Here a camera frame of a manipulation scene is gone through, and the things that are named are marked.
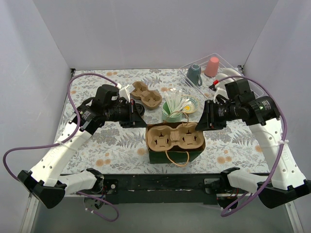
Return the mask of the green paper bag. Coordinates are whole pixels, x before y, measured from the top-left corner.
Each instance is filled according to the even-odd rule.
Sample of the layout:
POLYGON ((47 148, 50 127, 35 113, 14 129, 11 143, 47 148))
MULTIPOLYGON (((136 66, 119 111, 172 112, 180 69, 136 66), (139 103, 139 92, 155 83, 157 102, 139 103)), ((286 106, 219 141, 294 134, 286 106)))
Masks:
MULTIPOLYGON (((182 114, 185 115, 187 119, 186 121, 180 121, 176 123, 170 123, 170 122, 163 121, 158 124, 149 124, 147 125, 147 128, 146 128, 146 134, 147 134, 148 129, 150 129, 152 126, 168 124, 173 127, 176 127, 179 123, 191 122, 189 120, 189 116, 186 113, 182 112, 182 114)), ((206 141, 201 147, 197 149, 193 149, 193 150, 183 150, 178 147, 173 147, 172 149, 166 150, 166 151, 153 151, 148 146, 147 146, 147 149, 149 152, 149 161, 151 164, 174 164, 175 166, 178 166, 178 167, 184 167, 184 166, 187 166, 189 162, 195 160, 204 151, 205 147, 206 147, 206 141)))

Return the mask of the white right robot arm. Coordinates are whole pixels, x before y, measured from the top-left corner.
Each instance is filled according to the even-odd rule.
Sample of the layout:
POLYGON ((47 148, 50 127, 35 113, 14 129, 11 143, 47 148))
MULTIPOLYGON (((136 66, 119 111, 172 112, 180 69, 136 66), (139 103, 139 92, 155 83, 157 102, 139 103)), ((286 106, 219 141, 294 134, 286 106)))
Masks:
POLYGON ((197 131, 222 130, 227 122, 242 120, 255 136, 270 173, 267 177, 245 172, 238 167, 226 169, 219 179, 207 185, 216 193, 231 193, 235 189, 249 193, 250 197, 241 206, 231 207, 241 200, 224 208, 222 216, 229 216, 254 198, 272 209, 299 197, 310 194, 311 182, 299 169, 288 146, 287 122, 283 112, 270 93, 256 98, 250 89, 250 79, 236 76, 236 80, 219 87, 227 80, 215 80, 209 88, 215 91, 214 100, 204 104, 202 116, 196 126, 197 131))

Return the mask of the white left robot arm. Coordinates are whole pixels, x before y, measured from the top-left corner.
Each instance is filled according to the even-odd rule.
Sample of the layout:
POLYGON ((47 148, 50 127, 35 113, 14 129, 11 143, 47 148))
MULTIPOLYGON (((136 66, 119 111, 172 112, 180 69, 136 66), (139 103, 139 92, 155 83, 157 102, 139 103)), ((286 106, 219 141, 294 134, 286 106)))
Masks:
POLYGON ((62 171, 77 150, 107 121, 119 122, 123 128, 145 128, 147 124, 130 98, 132 84, 119 89, 104 84, 96 95, 82 102, 58 138, 58 146, 29 171, 21 171, 17 178, 27 190, 48 209, 58 205, 64 196, 81 190, 99 194, 104 188, 104 176, 88 168, 76 174, 62 175, 62 171))

